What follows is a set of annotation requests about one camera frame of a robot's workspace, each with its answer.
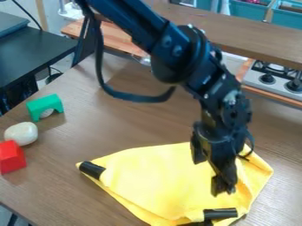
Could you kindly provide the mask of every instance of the yellow cloth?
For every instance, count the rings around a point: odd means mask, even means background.
[[[241,154],[248,153],[249,147]],[[257,154],[236,160],[236,192],[211,195],[215,175],[208,162],[193,164],[190,143],[138,147],[91,161],[106,170],[93,179],[142,221],[154,226],[203,222],[203,210],[235,207],[246,214],[273,170]],[[229,225],[236,218],[214,222]]]

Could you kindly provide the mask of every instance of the black robotic arm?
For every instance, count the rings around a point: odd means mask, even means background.
[[[253,141],[247,130],[251,121],[250,102],[240,89],[240,83],[222,64],[221,51],[193,26],[176,26],[157,15],[140,0],[77,0],[84,14],[95,21],[91,8],[112,20],[132,41],[151,56],[153,74],[162,82],[179,85],[193,95],[202,107],[201,121],[194,124],[192,135],[193,161],[208,160],[216,176],[212,193],[235,192],[238,181],[235,159],[246,139]],[[99,24],[96,55],[102,56],[103,43]],[[104,90],[117,98],[136,102],[165,101],[162,98],[124,94],[107,88],[102,79],[102,59],[96,59],[96,71]]]

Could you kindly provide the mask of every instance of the green toy block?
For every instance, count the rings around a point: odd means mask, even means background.
[[[58,113],[64,112],[63,104],[57,94],[51,94],[26,103],[30,117],[34,122],[40,120],[40,115],[47,109],[54,109]]]

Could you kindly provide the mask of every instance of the red cube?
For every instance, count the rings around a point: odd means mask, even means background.
[[[26,167],[24,152],[13,141],[0,143],[0,174],[5,174]]]

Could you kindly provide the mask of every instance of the white stone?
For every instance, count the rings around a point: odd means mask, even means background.
[[[52,113],[54,113],[54,110],[53,110],[53,109],[44,110],[44,111],[40,114],[40,118],[48,117],[48,116],[50,116]]]
[[[29,145],[38,139],[38,127],[30,122],[12,125],[5,130],[4,139],[13,139],[19,146]]]

